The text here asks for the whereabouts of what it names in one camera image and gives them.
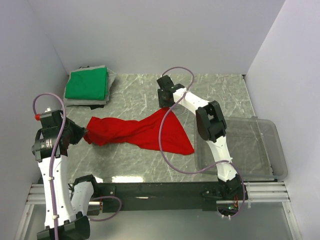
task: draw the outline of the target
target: white wall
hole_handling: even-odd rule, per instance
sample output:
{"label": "white wall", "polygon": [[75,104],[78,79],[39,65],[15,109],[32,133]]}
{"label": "white wall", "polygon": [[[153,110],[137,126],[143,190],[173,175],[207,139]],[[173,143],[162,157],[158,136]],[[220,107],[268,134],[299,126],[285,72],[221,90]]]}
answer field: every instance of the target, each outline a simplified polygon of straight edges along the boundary
{"label": "white wall", "polygon": [[[31,153],[41,127],[34,119],[33,98],[61,94],[67,73],[25,0],[3,0],[0,7],[0,239],[14,238],[30,185],[40,177]],[[58,107],[40,98],[38,111]]]}
{"label": "white wall", "polygon": [[65,69],[246,74],[284,0],[28,0]]}
{"label": "white wall", "polygon": [[320,239],[320,2],[286,0],[247,75],[259,118],[279,131],[304,240]]}

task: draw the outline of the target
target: red cable connector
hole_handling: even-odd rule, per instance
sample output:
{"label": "red cable connector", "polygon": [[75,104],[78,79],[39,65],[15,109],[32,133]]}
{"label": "red cable connector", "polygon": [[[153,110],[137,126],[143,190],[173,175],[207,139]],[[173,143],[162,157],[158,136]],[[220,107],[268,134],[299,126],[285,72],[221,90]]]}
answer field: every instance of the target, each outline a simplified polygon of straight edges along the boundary
{"label": "red cable connector", "polygon": [[34,115],[35,120],[40,121],[40,114]]}

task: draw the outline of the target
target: gray cloth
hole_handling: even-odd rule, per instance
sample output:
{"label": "gray cloth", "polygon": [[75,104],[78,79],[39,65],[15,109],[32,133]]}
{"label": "gray cloth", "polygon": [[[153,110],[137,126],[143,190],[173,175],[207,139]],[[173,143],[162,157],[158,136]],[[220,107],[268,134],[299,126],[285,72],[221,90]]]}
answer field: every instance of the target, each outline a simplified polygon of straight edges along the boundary
{"label": "gray cloth", "polygon": [[107,68],[108,71],[108,93],[105,96],[104,100],[85,100],[85,99],[70,99],[66,98],[66,88],[64,88],[64,94],[63,94],[63,103],[67,106],[79,106],[79,105],[106,105],[110,98],[110,87],[114,83],[117,74]]}

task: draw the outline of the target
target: stack of folded cloth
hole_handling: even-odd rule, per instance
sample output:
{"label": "stack of folded cloth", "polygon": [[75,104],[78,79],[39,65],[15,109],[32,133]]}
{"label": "stack of folded cloth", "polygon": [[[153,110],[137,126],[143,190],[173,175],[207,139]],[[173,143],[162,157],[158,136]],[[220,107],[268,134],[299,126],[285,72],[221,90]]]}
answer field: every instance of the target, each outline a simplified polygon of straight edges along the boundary
{"label": "stack of folded cloth", "polygon": [[117,74],[105,65],[81,67],[70,72],[63,95],[64,105],[106,105],[116,76]]}

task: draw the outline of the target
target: cable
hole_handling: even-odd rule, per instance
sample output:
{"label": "cable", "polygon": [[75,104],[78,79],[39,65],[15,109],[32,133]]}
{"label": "cable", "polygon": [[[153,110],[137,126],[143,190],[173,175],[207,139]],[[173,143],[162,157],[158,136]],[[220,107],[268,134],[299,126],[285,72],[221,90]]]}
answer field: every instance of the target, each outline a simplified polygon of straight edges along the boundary
{"label": "cable", "polygon": [[166,155],[165,155],[165,153],[164,153],[164,151],[163,151],[162,143],[161,143],[161,133],[162,133],[162,129],[163,129],[163,127],[164,127],[165,120],[166,120],[168,114],[185,98],[188,90],[191,88],[192,84],[195,82],[195,75],[194,75],[194,73],[193,73],[191,70],[189,70],[188,68],[183,67],[183,66],[174,66],[174,67],[171,67],[171,68],[169,68],[168,70],[166,70],[166,71],[161,75],[161,77],[162,77],[164,74],[166,74],[167,72],[169,72],[170,70],[172,70],[172,69],[184,69],[184,70],[188,71],[188,72],[191,74],[191,76],[192,76],[192,80],[191,80],[190,84],[186,87],[186,91],[184,92],[184,94],[182,95],[182,97],[181,97],[178,101],[176,101],[176,102],[169,108],[169,110],[165,113],[165,115],[163,116],[163,119],[162,119],[161,124],[160,124],[159,135],[158,135],[158,143],[159,143],[159,148],[160,148],[161,155],[162,155],[163,159],[165,160],[165,162],[166,162],[172,169],[174,169],[174,170],[176,170],[177,172],[182,173],[182,174],[200,174],[200,173],[203,173],[203,172],[207,171],[208,169],[216,166],[217,164],[229,163],[229,164],[235,169],[236,173],[239,175],[239,178],[240,178],[241,184],[242,184],[242,190],[243,190],[242,204],[241,204],[238,212],[235,213],[233,216],[231,216],[231,218],[233,218],[233,217],[235,217],[235,216],[238,215],[238,213],[243,209],[243,207],[244,207],[244,205],[245,205],[246,189],[245,189],[245,183],[244,183],[244,181],[243,181],[243,178],[242,178],[240,172],[238,171],[238,169],[236,168],[236,166],[235,166],[231,161],[228,161],[228,160],[216,161],[215,163],[213,163],[213,164],[211,164],[211,165],[209,165],[209,166],[207,166],[207,167],[205,167],[205,168],[203,168],[203,169],[201,169],[201,170],[199,170],[199,171],[183,171],[183,170],[180,170],[180,169],[176,168],[175,166],[173,166],[173,165],[169,162],[169,160],[167,159],[167,157],[166,157]]}
{"label": "cable", "polygon": [[[56,137],[56,141],[54,143],[53,149],[52,149],[52,153],[51,153],[51,157],[50,157],[50,164],[49,164],[49,177],[53,178],[54,175],[54,162],[55,162],[55,154],[58,148],[58,144],[61,138],[61,135],[64,131],[64,127],[66,124],[66,109],[64,106],[64,102],[61,100],[61,98],[59,96],[57,96],[54,93],[51,92],[44,92],[39,94],[38,96],[36,96],[32,102],[32,109],[33,109],[33,113],[36,116],[37,115],[37,111],[36,111],[36,101],[39,97],[43,96],[43,95],[50,95],[55,97],[56,99],[59,100],[59,102],[61,103],[62,106],[62,112],[63,112],[63,116],[62,116],[62,124],[60,127],[60,131],[58,133],[58,136]],[[55,185],[54,185],[54,181],[50,180],[50,191],[51,191],[51,201],[52,201],[52,211],[53,211],[53,215],[56,216],[57,214],[57,200],[56,200],[56,192],[55,192]],[[59,236],[58,236],[58,218],[55,218],[53,220],[54,223],[54,239],[55,240],[59,240]]]}
{"label": "cable", "polygon": [[117,209],[117,211],[112,214],[111,216],[109,217],[106,217],[106,218],[102,218],[102,219],[92,219],[90,218],[90,221],[93,221],[93,222],[103,222],[103,221],[106,221],[106,220],[109,220],[109,219],[112,219],[115,215],[117,215],[121,208],[122,208],[122,201],[120,200],[120,198],[116,197],[116,196],[100,196],[100,197],[95,197],[95,198],[92,198],[92,201],[95,201],[95,200],[101,200],[101,199],[116,199],[118,202],[119,202],[119,208]]}

